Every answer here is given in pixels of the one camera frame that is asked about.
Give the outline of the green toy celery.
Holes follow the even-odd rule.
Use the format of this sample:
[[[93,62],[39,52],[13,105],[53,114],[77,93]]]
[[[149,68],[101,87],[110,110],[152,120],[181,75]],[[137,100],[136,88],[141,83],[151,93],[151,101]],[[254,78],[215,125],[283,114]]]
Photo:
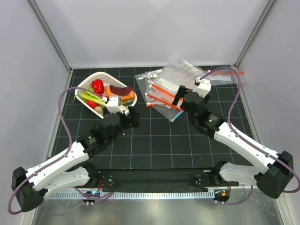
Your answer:
[[[93,91],[92,88],[77,88],[75,89],[75,96],[74,98],[81,99],[83,102],[87,103],[87,101],[91,101],[93,103],[96,103],[100,106],[106,106],[106,103],[108,102],[108,98],[103,95],[98,95]]]

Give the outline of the red toy bell pepper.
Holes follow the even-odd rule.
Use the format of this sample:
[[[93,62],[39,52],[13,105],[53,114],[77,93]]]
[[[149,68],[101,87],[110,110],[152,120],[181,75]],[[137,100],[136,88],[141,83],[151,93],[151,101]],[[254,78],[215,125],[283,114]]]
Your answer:
[[[101,79],[96,79],[91,83],[91,87],[93,88],[94,92],[97,94],[103,94],[105,87],[104,83]]]

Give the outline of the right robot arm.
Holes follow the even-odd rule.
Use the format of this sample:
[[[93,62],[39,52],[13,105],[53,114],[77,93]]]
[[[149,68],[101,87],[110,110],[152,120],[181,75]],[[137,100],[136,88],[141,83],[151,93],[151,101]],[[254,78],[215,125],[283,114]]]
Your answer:
[[[278,153],[256,142],[239,131],[218,113],[208,111],[208,91],[199,94],[180,86],[173,105],[179,103],[187,112],[189,123],[201,134],[207,135],[239,153],[251,166],[234,165],[221,161],[211,171],[211,180],[221,186],[227,181],[258,187],[268,197],[277,199],[294,177],[293,157],[287,152]]]

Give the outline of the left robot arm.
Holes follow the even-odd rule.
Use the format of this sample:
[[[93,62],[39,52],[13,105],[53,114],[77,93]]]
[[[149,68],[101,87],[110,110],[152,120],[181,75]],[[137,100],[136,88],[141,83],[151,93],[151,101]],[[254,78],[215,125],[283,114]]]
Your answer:
[[[28,212],[41,205],[45,198],[68,188],[87,185],[93,188],[99,183],[99,173],[88,160],[105,151],[124,129],[139,127],[140,114],[129,106],[129,114],[109,113],[97,126],[69,147],[49,160],[25,170],[18,167],[12,174],[13,194],[7,210],[14,215],[11,203],[16,199],[20,212]]]

